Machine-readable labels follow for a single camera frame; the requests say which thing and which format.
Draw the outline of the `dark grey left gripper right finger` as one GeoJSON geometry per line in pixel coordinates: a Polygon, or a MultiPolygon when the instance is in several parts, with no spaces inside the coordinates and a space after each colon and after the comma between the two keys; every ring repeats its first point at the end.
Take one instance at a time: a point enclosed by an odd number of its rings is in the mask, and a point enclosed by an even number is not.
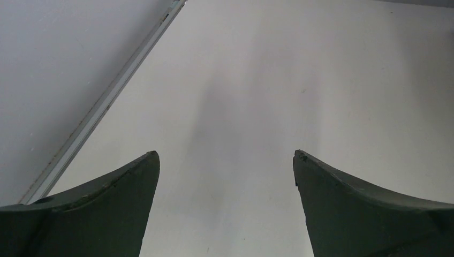
{"type": "Polygon", "coordinates": [[[397,193],[296,150],[315,256],[453,256],[453,204],[397,193]]]}

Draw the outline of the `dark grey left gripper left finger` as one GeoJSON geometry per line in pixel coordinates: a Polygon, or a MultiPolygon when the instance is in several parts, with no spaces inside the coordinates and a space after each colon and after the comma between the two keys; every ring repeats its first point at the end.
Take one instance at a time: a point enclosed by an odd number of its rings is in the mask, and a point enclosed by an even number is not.
{"type": "Polygon", "coordinates": [[[138,256],[153,204],[155,151],[28,205],[1,208],[1,256],[138,256]]]}

